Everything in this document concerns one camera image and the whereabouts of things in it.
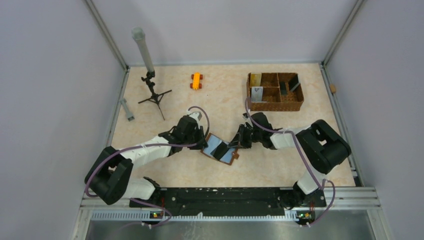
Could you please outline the brown leather card holder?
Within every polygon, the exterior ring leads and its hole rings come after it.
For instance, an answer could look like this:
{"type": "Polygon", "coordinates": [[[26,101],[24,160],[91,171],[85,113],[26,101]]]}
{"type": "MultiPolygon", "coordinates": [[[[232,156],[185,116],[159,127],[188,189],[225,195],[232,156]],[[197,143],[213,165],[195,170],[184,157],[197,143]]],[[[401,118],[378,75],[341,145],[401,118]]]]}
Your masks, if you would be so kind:
{"type": "Polygon", "coordinates": [[[200,152],[210,159],[231,166],[239,158],[238,149],[229,147],[229,142],[209,133],[206,137],[207,146],[200,152]]]}

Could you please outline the black credit card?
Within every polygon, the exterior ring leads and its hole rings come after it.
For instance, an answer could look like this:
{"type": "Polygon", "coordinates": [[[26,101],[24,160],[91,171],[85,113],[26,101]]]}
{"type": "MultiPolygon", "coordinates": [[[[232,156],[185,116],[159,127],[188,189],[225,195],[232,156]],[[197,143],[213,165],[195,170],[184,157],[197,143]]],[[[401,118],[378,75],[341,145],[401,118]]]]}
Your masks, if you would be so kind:
{"type": "Polygon", "coordinates": [[[215,150],[211,152],[211,154],[215,159],[220,160],[228,152],[228,150],[228,144],[222,141],[215,150]]]}

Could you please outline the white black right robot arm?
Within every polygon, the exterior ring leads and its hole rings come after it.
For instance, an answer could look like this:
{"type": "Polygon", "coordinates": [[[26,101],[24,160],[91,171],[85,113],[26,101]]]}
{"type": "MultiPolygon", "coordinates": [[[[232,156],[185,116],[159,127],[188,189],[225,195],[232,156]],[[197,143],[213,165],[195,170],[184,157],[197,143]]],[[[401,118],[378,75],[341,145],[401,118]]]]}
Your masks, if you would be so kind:
{"type": "Polygon", "coordinates": [[[243,116],[246,121],[228,146],[249,149],[260,143],[270,150],[296,148],[306,167],[293,185],[293,200],[299,206],[307,206],[313,193],[325,186],[327,175],[352,153],[350,145],[323,119],[304,127],[273,128],[262,112],[243,116]]]}

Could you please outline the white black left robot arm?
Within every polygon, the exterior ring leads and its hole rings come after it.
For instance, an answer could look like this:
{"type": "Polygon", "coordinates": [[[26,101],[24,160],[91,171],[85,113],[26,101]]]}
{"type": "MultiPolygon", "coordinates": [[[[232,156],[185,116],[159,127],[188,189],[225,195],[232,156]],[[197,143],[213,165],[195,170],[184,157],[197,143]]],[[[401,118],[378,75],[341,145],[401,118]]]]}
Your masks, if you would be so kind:
{"type": "Polygon", "coordinates": [[[132,171],[184,148],[205,148],[207,143],[201,119],[202,114],[195,111],[181,117],[169,131],[147,142],[123,149],[105,147],[84,179],[86,195],[99,197],[107,205],[115,204],[121,198],[139,198],[149,207],[156,206],[161,198],[156,182],[148,177],[139,182],[132,180],[132,171]]]}

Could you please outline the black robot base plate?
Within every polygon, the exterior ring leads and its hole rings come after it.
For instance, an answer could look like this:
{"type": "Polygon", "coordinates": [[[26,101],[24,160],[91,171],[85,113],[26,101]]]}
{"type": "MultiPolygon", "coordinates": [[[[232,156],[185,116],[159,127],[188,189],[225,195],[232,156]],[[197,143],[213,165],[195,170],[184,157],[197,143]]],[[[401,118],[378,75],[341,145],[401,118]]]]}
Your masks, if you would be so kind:
{"type": "Polygon", "coordinates": [[[322,190],[305,195],[291,187],[162,188],[147,203],[179,216],[259,217],[283,216],[294,208],[326,207],[322,190]]]}

